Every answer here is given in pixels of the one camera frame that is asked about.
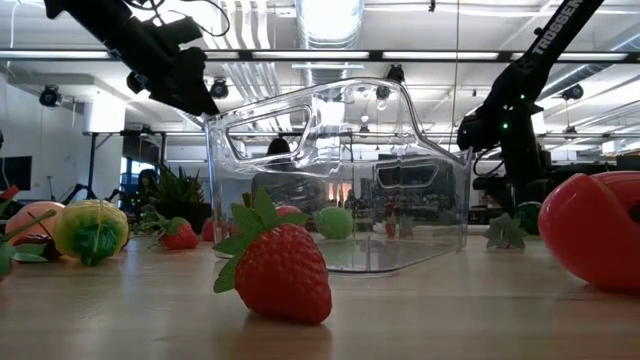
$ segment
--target white wall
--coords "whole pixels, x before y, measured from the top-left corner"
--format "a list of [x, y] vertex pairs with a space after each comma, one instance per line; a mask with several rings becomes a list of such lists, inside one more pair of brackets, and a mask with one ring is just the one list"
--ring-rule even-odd
[[[5, 139], [0, 156], [33, 157], [31, 190], [21, 192], [18, 199], [49, 199], [47, 176], [52, 176], [58, 199], [76, 183], [87, 183], [91, 138], [82, 135], [84, 128], [84, 116], [76, 114], [74, 121], [70, 110], [45, 108], [37, 97], [0, 76], [0, 129]], [[94, 191], [99, 197], [118, 186], [121, 156], [122, 139], [116, 137], [97, 151]]]

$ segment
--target spotlight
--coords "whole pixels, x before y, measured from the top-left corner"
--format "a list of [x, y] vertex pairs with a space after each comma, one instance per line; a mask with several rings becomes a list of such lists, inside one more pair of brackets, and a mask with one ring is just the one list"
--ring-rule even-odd
[[213, 81], [213, 85], [211, 85], [211, 89], [209, 90], [209, 94], [214, 99], [225, 99], [229, 96], [229, 87], [227, 86], [227, 79], [215, 79]]
[[584, 96], [584, 89], [582, 88], [582, 86], [580, 86], [580, 84], [572, 86], [560, 94], [560, 97], [563, 98], [565, 101], [568, 101], [569, 99], [579, 100], [583, 96]]
[[44, 90], [40, 93], [40, 104], [50, 108], [62, 105], [62, 95], [58, 91], [58, 85], [44, 86]]

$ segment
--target ceiling duct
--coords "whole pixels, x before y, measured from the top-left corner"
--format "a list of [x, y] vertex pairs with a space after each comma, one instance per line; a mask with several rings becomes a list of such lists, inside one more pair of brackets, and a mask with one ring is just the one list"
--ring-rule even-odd
[[[355, 49], [360, 39], [364, 0], [296, 0], [300, 47], [313, 50]], [[346, 79], [350, 70], [305, 69], [305, 85]]]
[[[638, 51], [640, 48], [640, 23], [632, 26], [610, 43], [617, 45], [601, 50], [606, 49], [606, 51], [612, 52]], [[557, 74], [554, 74], [552, 79], [549, 79], [547, 82], [549, 85], [542, 91], [538, 101], [556, 95], [611, 66], [613, 66], [613, 64], [586, 64], [578, 68], [569, 67], [566, 70], [561, 70]]]

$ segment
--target red plastic fruit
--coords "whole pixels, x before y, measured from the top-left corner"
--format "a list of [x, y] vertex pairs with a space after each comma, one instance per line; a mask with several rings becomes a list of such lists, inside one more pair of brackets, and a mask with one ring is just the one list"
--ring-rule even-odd
[[540, 234], [560, 264], [603, 289], [640, 291], [640, 172], [578, 174], [542, 205]]
[[325, 261], [311, 234], [284, 224], [259, 235], [235, 272], [235, 288], [258, 314], [320, 324], [331, 313]]
[[215, 225], [216, 222], [213, 220], [207, 220], [202, 226], [202, 241], [207, 242], [215, 242], [216, 234], [215, 234]]
[[291, 206], [291, 205], [278, 206], [276, 208], [276, 211], [278, 212], [278, 216], [285, 216], [285, 215], [289, 215], [289, 214], [302, 213], [302, 211], [300, 209], [298, 209], [295, 206]]
[[194, 249], [198, 246], [198, 237], [193, 232], [191, 224], [181, 218], [174, 218], [171, 221], [174, 222], [176, 219], [180, 221], [176, 221], [176, 226], [170, 226], [160, 241], [169, 250]]

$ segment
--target ceiling light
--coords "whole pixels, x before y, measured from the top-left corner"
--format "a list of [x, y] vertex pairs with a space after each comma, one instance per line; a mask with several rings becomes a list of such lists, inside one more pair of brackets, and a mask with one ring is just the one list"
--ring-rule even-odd
[[566, 53], [560, 55], [562, 61], [620, 61], [627, 57], [627, 53]]
[[497, 52], [385, 51], [383, 59], [398, 60], [496, 60]]
[[193, 131], [176, 131], [176, 132], [168, 132], [167, 136], [204, 136], [204, 133], [201, 132], [193, 132]]
[[207, 51], [207, 59], [215, 59], [215, 60], [233, 60], [238, 59], [240, 54], [237, 51]]
[[207, 160], [167, 160], [168, 163], [180, 163], [180, 164], [203, 164], [206, 163]]
[[253, 53], [254, 59], [275, 60], [275, 59], [367, 59], [368, 51], [256, 51]]
[[103, 50], [0, 50], [2, 60], [109, 60]]
[[360, 64], [293, 64], [294, 70], [364, 70], [364, 65]]

